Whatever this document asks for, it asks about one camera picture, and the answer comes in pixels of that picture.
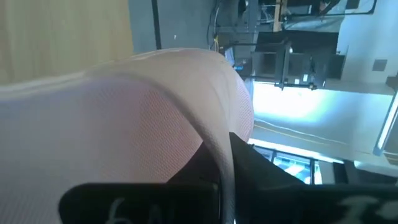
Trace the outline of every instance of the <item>black plastic part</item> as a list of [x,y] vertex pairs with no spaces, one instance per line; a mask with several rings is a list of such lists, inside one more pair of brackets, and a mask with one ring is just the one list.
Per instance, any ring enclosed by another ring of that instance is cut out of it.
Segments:
[[359,8],[360,0],[347,0],[346,9],[357,9]]
[[315,160],[313,159],[310,160],[310,177],[310,184],[315,184]]
[[63,224],[219,223],[214,184],[84,184],[61,198]]
[[376,185],[296,185],[260,190],[250,207],[250,223],[396,223],[396,218],[384,218],[381,209],[397,197],[396,187]]
[[344,164],[334,162],[333,173],[335,174],[336,184],[348,184],[348,177]]
[[346,170],[347,180],[349,184],[359,184],[358,170],[353,161],[344,160],[344,168]]
[[[235,170],[236,223],[249,223],[250,208],[256,197],[257,189],[304,185],[301,180],[265,159],[235,133],[229,134],[229,140],[231,141]],[[218,168],[204,144],[199,147],[185,167],[169,180],[169,183],[186,182],[220,184]]]

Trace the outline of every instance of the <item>cable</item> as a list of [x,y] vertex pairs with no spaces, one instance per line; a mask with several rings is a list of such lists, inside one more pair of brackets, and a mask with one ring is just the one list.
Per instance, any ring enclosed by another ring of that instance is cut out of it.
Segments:
[[210,50],[213,47],[213,45],[210,46],[209,31],[210,31],[210,24],[211,24],[211,16],[213,15],[213,12],[216,10],[216,7],[217,7],[217,0],[214,0],[213,9],[211,10],[210,15],[209,15],[209,23],[207,25],[207,33],[206,33],[206,41],[207,41],[208,50]]
[[[218,43],[218,34],[217,34],[216,28],[217,28],[218,13],[219,13],[219,11],[220,11],[220,6],[221,6],[222,1],[223,1],[223,0],[220,0],[220,1],[217,3],[217,0],[214,0],[214,5],[213,5],[213,9],[212,9],[211,12],[210,12],[209,23],[208,23],[208,25],[207,25],[207,33],[206,33],[206,41],[207,41],[208,50],[211,50],[211,49],[213,48],[213,46],[216,45],[216,46],[215,46],[215,51],[217,51],[217,52],[218,52],[219,49],[220,49],[220,45],[219,45],[219,43]],[[212,35],[213,43],[210,45],[210,42],[209,42],[209,31],[210,31],[211,17],[212,17],[212,15],[213,15],[214,13],[215,13],[215,18],[214,18],[214,30],[213,30],[213,35]]]
[[337,140],[332,140],[332,139],[323,138],[323,137],[320,137],[320,136],[317,136],[317,135],[314,135],[314,134],[303,133],[303,132],[301,132],[301,131],[296,131],[296,130],[293,130],[293,129],[290,129],[290,128],[280,127],[280,126],[278,126],[278,125],[274,125],[274,124],[272,124],[272,123],[270,123],[270,122],[263,121],[263,120],[261,120],[261,119],[254,119],[254,120],[255,120],[255,121],[260,121],[260,122],[262,122],[262,123],[266,123],[266,124],[271,125],[271,126],[273,126],[273,127],[275,127],[275,128],[280,128],[280,129],[292,131],[292,132],[297,133],[297,134],[303,134],[303,135],[306,135],[306,136],[310,136],[310,137],[322,139],[322,140],[325,140],[325,141],[331,141],[331,142],[335,142],[335,143],[347,145],[347,143],[345,143],[345,142],[341,142],[341,141],[337,141]]
[[213,35],[217,33],[216,31],[216,26],[217,26],[217,16],[218,16],[218,11],[220,10],[221,2],[218,4],[217,10],[216,10],[216,16],[214,17],[214,32]]
[[256,125],[255,124],[254,127],[265,129],[267,131],[272,131],[273,133],[283,134],[284,136],[288,136],[288,137],[291,137],[291,138],[300,139],[300,140],[307,141],[307,142],[312,142],[312,143],[315,143],[315,144],[321,144],[321,145],[324,145],[324,146],[329,146],[329,144],[326,144],[326,143],[323,143],[323,142],[317,142],[317,141],[313,141],[313,140],[297,137],[297,136],[294,136],[294,135],[291,135],[291,134],[286,134],[286,133],[283,133],[283,132],[280,132],[280,131],[275,131],[275,130],[272,130],[272,129],[269,129],[269,128],[265,128],[265,127],[260,126],[260,125]]

